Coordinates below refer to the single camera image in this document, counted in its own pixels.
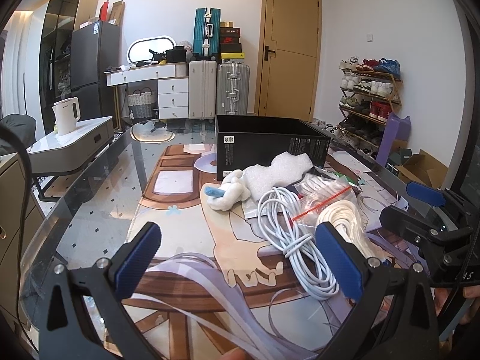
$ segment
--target open black box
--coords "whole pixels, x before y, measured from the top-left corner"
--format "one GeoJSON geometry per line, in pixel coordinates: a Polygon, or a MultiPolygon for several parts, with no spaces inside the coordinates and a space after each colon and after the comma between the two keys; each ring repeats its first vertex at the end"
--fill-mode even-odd
{"type": "Polygon", "coordinates": [[[323,167],[330,138],[299,119],[269,116],[217,115],[217,180],[235,169],[270,166],[283,152],[306,153],[323,167]]]}

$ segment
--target blue sneaker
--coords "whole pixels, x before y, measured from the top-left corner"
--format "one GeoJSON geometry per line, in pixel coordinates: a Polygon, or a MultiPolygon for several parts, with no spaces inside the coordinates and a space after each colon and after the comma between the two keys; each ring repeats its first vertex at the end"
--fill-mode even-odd
{"type": "Polygon", "coordinates": [[[400,63],[398,61],[382,58],[374,70],[392,74],[397,80],[400,80],[400,63]]]}

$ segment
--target clear plastic bag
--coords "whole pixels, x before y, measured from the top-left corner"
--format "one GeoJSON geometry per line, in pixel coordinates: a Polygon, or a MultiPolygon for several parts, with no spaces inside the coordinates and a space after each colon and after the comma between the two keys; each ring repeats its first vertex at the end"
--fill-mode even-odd
{"type": "Polygon", "coordinates": [[[302,213],[292,220],[304,231],[314,234],[320,223],[330,222],[344,240],[353,243],[364,257],[384,260],[382,250],[372,244],[363,231],[357,197],[346,177],[327,180],[306,174],[295,188],[303,196],[300,199],[302,213]]]}

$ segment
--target blue plush tip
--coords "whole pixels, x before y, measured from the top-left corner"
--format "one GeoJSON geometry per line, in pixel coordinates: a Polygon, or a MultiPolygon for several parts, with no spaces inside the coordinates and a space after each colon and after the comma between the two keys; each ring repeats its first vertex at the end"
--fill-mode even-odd
{"type": "Polygon", "coordinates": [[[220,188],[205,187],[205,195],[211,196],[212,198],[221,198],[225,195],[225,191],[220,188]]]}
{"type": "Polygon", "coordinates": [[[160,247],[162,233],[155,223],[150,226],[136,247],[129,253],[115,274],[115,297],[117,300],[128,299],[138,286],[145,270],[160,247]]]}
{"type": "Polygon", "coordinates": [[[325,223],[317,226],[315,241],[347,298],[359,302],[363,294],[362,273],[335,239],[325,223]]]}
{"type": "Polygon", "coordinates": [[[406,192],[410,197],[421,200],[433,207],[442,207],[446,203],[443,193],[415,181],[410,181],[406,185],[406,192]]]}

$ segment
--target silver suitcase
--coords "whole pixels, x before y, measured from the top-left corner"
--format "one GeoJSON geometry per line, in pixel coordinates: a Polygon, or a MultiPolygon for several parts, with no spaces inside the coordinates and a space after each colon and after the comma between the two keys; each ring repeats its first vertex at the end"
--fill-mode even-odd
{"type": "Polygon", "coordinates": [[[188,113],[190,119],[213,119],[217,87],[217,62],[192,61],[188,74],[188,113]]]}
{"type": "Polygon", "coordinates": [[[217,114],[246,115],[250,67],[247,64],[220,64],[217,77],[217,114]]]}

